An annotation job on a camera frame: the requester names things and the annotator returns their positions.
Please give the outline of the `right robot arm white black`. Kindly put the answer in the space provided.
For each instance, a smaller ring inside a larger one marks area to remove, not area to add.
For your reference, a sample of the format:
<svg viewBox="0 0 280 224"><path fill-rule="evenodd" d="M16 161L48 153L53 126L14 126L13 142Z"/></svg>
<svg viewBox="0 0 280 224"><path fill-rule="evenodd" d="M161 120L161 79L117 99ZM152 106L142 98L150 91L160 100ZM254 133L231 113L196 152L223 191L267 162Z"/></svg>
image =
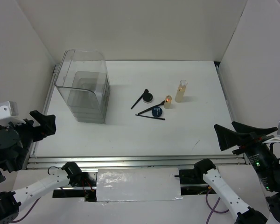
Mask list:
<svg viewBox="0 0 280 224"><path fill-rule="evenodd" d="M245 203L225 182L210 159L194 165L194 179L206 182L224 202L237 224L280 224L280 158L273 153L273 146L280 143L280 121L277 127L256 128L232 122L233 130L215 124L221 151L237 146L233 154L245 154L259 180L273 196L266 197L269 217Z"/></svg>

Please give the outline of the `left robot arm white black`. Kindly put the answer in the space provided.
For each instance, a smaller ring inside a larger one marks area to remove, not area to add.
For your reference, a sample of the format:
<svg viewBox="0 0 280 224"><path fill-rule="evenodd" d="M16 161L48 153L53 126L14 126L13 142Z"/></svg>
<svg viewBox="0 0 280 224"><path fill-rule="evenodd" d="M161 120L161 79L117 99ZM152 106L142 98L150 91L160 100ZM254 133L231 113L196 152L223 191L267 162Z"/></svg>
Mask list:
<svg viewBox="0 0 280 224"><path fill-rule="evenodd" d="M43 115L37 110L29 113L33 119L20 120L6 106L0 108L0 184L5 181L3 171L22 169L31 144L56 133L55 115ZM0 224L17 223L17 216L28 205L36 204L57 188L93 187L95 180L83 172L75 162L67 162L51 175L22 189L0 192Z"/></svg>

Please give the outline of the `clear acrylic organizer box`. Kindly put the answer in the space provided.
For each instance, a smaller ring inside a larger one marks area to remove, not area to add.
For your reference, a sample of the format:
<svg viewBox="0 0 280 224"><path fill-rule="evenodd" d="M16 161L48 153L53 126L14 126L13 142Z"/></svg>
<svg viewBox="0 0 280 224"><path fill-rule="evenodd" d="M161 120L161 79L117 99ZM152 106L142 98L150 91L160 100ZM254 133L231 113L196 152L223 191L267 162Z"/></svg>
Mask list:
<svg viewBox="0 0 280 224"><path fill-rule="evenodd" d="M67 50L54 85L78 122L104 124L111 92L104 55L97 50Z"/></svg>

